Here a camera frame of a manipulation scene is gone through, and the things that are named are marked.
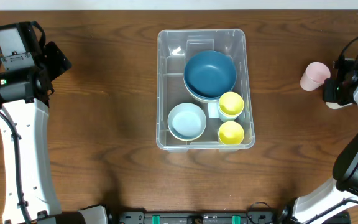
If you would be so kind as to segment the small grey bowl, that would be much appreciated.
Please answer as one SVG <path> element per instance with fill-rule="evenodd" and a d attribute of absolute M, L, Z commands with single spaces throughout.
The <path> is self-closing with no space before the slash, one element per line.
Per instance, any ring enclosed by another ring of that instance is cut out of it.
<path fill-rule="evenodd" d="M 199 138 L 206 129 L 204 111 L 193 103 L 176 105 L 168 114 L 168 129 L 181 141 L 193 141 Z"/>

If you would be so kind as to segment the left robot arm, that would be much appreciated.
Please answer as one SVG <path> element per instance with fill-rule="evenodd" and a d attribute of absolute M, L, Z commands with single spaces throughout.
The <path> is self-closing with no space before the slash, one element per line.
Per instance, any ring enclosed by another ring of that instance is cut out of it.
<path fill-rule="evenodd" d="M 47 144 L 52 82 L 71 68 L 38 22 L 0 26 L 0 131 L 6 199 L 3 223 L 111 223 L 104 205 L 64 212 Z"/>

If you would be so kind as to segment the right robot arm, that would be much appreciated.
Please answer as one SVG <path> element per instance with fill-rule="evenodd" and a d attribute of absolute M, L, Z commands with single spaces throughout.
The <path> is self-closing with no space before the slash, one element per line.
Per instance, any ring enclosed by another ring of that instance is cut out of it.
<path fill-rule="evenodd" d="M 358 107 L 358 54 L 353 60 L 341 54 L 335 78 L 324 82 L 323 100 Z M 332 177 L 312 193 L 298 197 L 282 213 L 282 223 L 324 223 L 358 205 L 358 133 L 338 155 Z"/>

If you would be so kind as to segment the large cream bowl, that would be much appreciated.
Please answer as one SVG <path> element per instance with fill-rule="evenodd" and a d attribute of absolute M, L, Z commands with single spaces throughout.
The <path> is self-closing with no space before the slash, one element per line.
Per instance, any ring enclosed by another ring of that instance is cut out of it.
<path fill-rule="evenodd" d="M 206 104 L 208 104 L 208 103 L 217 103 L 219 101 L 219 98 L 211 100 L 211 99 L 199 98 L 199 97 L 194 96 L 194 95 L 192 95 L 191 97 L 193 97 L 196 101 L 199 101 L 200 103 L 206 103 Z"/>

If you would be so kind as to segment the dark blue bowl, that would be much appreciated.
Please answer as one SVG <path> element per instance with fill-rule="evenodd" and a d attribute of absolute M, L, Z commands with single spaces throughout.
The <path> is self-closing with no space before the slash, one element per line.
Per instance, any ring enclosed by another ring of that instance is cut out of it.
<path fill-rule="evenodd" d="M 184 85 L 190 95 L 197 96 L 205 99 L 220 98 L 227 90 L 217 83 L 201 83 L 196 82 L 195 85 L 190 85 L 186 80 L 183 81 Z"/>
<path fill-rule="evenodd" d="M 195 85 L 196 82 L 217 83 L 229 92 L 236 84 L 237 70 L 230 57 L 207 50 L 189 59 L 185 66 L 184 80 L 190 85 Z"/>

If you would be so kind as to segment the cream plastic cup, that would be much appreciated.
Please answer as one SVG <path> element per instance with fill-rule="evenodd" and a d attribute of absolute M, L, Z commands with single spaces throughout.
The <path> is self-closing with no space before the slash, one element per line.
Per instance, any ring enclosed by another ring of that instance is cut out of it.
<path fill-rule="evenodd" d="M 346 105 L 340 105 L 338 103 L 332 103 L 332 102 L 326 102 L 326 105 L 331 108 L 331 109 L 334 109 L 334 110 L 337 110 L 337 109 L 340 109 L 340 108 L 344 108 L 344 107 L 347 107 L 347 106 L 350 106 L 351 103 L 348 103 Z"/>

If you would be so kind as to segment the yellow cup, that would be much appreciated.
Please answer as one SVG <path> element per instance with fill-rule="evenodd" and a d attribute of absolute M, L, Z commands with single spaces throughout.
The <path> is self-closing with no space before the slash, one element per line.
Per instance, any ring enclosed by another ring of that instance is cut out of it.
<path fill-rule="evenodd" d="M 238 145 L 244 139 L 243 127 L 235 121 L 227 121 L 218 129 L 218 141 L 225 145 Z"/>
<path fill-rule="evenodd" d="M 218 101 L 218 109 L 225 116 L 240 115 L 244 109 L 244 100 L 236 92 L 226 92 Z"/>

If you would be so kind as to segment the pink plastic cup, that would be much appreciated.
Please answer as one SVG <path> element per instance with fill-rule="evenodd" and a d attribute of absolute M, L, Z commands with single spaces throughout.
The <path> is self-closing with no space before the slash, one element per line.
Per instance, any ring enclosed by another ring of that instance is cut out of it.
<path fill-rule="evenodd" d="M 305 91 L 313 91 L 324 84 L 325 79 L 331 77 L 329 68 L 321 62 L 309 64 L 301 77 L 300 86 Z"/>

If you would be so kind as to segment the light blue plastic cup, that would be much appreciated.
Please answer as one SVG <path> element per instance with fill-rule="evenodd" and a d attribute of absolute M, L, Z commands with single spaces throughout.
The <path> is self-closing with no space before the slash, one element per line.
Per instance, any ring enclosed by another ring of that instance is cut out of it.
<path fill-rule="evenodd" d="M 241 110 L 239 113 L 235 115 L 229 115 L 226 114 L 220 107 L 218 108 L 219 119 L 224 123 L 228 121 L 235 121 L 242 114 L 242 112 L 243 110 Z"/>

